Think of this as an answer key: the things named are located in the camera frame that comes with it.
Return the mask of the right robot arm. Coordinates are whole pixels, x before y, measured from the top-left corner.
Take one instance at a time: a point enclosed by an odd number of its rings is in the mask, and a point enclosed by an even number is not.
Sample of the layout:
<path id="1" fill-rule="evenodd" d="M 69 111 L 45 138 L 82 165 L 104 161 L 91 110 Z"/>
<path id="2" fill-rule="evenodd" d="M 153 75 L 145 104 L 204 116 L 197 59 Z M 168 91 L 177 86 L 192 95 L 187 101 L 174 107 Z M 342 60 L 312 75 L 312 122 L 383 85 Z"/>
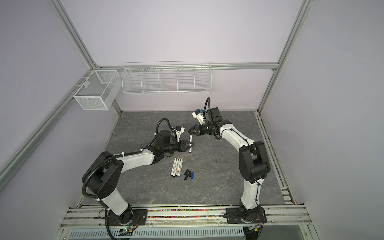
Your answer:
<path id="1" fill-rule="evenodd" d="M 265 223 L 265 210 L 260 205 L 261 187 L 271 164 L 267 149 L 262 141 L 254 141 L 242 134 L 229 120 L 224 120 L 219 108 L 211 107 L 211 98 L 207 98 L 204 108 L 193 112 L 198 124 L 188 130 L 190 135 L 213 135 L 217 140 L 228 141 L 239 154 L 239 170 L 244 179 L 243 194 L 240 205 L 227 212 L 226 216 L 244 223 L 258 221 Z"/>

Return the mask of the white mesh box basket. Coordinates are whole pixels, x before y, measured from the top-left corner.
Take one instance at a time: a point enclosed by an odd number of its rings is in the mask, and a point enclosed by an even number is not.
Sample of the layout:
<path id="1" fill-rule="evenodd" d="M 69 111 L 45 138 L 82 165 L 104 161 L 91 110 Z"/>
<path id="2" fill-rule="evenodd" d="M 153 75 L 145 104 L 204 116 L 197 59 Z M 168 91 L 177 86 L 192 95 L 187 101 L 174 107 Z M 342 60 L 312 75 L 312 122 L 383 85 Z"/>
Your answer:
<path id="1" fill-rule="evenodd" d="M 75 92 L 74 98 L 83 110 L 108 111 L 121 87 L 118 71 L 94 70 Z"/>

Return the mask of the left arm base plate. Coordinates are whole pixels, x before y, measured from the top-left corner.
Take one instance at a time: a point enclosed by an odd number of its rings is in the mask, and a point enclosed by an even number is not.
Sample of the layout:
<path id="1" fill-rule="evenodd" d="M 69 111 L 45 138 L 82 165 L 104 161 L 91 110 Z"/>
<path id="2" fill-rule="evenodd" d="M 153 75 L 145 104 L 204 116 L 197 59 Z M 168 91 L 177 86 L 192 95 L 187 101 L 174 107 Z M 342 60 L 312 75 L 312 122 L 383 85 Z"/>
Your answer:
<path id="1" fill-rule="evenodd" d="M 147 209 L 127 210 L 121 216 L 109 211 L 107 222 L 109 226 L 143 226 L 146 224 L 147 215 Z"/>

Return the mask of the white marker pen blue tip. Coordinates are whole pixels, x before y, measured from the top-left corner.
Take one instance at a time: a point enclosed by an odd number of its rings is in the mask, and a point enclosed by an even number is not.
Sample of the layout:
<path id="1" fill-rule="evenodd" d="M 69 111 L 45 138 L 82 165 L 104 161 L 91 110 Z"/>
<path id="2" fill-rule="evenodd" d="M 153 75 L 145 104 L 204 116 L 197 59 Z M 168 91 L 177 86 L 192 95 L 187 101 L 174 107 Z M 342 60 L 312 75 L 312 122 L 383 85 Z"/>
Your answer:
<path id="1" fill-rule="evenodd" d="M 183 167 L 183 158 L 180 158 L 180 162 L 179 162 L 179 170 L 178 170 L 178 177 L 181 176 L 182 167 Z"/>

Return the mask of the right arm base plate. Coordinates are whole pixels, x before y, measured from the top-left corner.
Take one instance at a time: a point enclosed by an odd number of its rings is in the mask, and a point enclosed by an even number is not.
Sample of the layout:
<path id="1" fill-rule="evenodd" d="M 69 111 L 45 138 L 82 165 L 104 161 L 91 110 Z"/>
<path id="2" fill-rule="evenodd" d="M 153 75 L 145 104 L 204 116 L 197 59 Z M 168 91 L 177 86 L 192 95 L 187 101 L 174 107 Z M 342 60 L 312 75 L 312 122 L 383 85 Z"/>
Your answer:
<path id="1" fill-rule="evenodd" d="M 226 208 L 224 218 L 228 224 L 265 224 L 267 217 L 265 209 L 257 206 L 254 209 L 247 210 L 243 206 L 235 208 Z"/>

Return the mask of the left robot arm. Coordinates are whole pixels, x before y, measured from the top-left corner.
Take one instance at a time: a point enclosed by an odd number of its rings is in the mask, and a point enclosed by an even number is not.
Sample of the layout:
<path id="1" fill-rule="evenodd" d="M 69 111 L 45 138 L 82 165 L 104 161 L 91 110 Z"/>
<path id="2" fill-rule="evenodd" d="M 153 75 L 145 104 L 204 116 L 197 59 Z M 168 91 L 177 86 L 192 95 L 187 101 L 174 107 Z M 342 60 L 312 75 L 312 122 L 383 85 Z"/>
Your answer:
<path id="1" fill-rule="evenodd" d="M 137 167 L 154 165 L 166 154 L 187 152 L 195 144 L 181 139 L 184 131 L 185 128 L 173 127 L 167 118 L 163 118 L 156 126 L 154 138 L 144 148 L 120 154 L 102 152 L 82 177 L 82 195 L 96 200 L 107 214 L 128 223 L 133 212 L 117 187 L 121 174 Z"/>

